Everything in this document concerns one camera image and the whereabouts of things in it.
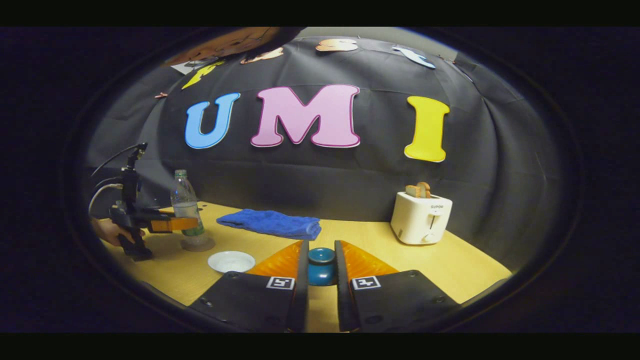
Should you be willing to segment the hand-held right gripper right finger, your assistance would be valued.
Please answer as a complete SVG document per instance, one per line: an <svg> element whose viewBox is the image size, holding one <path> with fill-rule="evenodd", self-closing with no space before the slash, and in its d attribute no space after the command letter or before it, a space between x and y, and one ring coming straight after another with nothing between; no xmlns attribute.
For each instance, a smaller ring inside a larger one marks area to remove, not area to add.
<svg viewBox="0 0 640 360"><path fill-rule="evenodd" d="M342 332L420 331L461 308L418 269L398 271L343 240L334 242L334 251Z"/></svg>

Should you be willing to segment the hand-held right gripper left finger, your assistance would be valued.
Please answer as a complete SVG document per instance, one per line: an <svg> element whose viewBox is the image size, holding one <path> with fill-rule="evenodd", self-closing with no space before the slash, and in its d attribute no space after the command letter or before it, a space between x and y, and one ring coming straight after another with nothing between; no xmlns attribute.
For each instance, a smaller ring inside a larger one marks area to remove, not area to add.
<svg viewBox="0 0 640 360"><path fill-rule="evenodd" d="M253 273L229 271L188 305L188 313L220 332L299 333L309 305L309 241L274 253Z"/></svg>

